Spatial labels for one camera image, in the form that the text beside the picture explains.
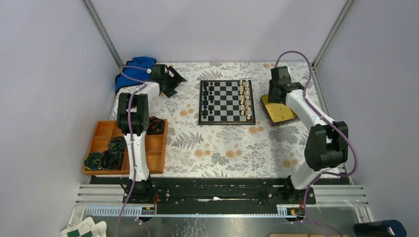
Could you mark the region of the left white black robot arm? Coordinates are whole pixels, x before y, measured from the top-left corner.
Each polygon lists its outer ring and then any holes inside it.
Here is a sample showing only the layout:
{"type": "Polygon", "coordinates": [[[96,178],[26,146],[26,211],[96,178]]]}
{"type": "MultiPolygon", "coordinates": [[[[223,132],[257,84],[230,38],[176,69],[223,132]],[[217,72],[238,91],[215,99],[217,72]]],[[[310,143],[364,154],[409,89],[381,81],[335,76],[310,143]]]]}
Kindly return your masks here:
{"type": "Polygon", "coordinates": [[[124,203],[149,203],[154,194],[147,165],[145,140],[149,128],[149,100],[160,94],[175,95],[186,79],[172,66],[154,64],[138,67],[150,77],[140,80],[142,86],[133,93],[121,93],[118,99],[117,126],[124,135],[129,158],[129,177],[124,203]]]}

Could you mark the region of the black white chess board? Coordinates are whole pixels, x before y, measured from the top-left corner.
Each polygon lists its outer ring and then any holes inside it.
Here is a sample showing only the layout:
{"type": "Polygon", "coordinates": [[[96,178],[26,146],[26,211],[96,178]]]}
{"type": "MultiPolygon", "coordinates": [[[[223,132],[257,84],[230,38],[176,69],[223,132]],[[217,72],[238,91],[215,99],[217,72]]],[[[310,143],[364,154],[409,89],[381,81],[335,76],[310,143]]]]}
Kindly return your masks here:
{"type": "Polygon", "coordinates": [[[247,121],[246,96],[245,115],[241,115],[240,80],[203,80],[200,82],[198,125],[255,125],[252,81],[249,80],[251,120],[247,121]]]}

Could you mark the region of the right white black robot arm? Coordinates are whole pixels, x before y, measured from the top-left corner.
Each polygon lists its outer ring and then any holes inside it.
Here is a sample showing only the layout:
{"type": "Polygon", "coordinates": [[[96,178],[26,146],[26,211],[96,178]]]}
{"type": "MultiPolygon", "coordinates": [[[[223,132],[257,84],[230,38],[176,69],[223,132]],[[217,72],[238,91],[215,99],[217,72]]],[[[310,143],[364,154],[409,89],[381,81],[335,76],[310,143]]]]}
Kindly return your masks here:
{"type": "Polygon", "coordinates": [[[304,95],[304,87],[292,82],[286,66],[271,69],[268,102],[281,103],[289,107],[308,130],[304,149],[305,162],[288,176],[284,186],[268,200],[275,204],[300,204],[310,185],[332,168],[347,161],[348,144],[345,141],[348,127],[345,122],[336,122],[320,111],[304,95]]]}

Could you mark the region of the gold tin box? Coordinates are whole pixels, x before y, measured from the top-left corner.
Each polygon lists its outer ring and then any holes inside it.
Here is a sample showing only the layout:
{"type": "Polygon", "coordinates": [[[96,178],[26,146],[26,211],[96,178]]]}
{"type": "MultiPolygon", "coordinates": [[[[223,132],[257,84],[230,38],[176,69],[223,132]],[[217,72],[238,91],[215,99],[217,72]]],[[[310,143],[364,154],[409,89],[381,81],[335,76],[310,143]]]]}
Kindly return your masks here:
{"type": "Polygon", "coordinates": [[[262,95],[259,104],[270,127],[277,127],[300,121],[289,107],[281,103],[269,103],[268,95],[262,95]]]}

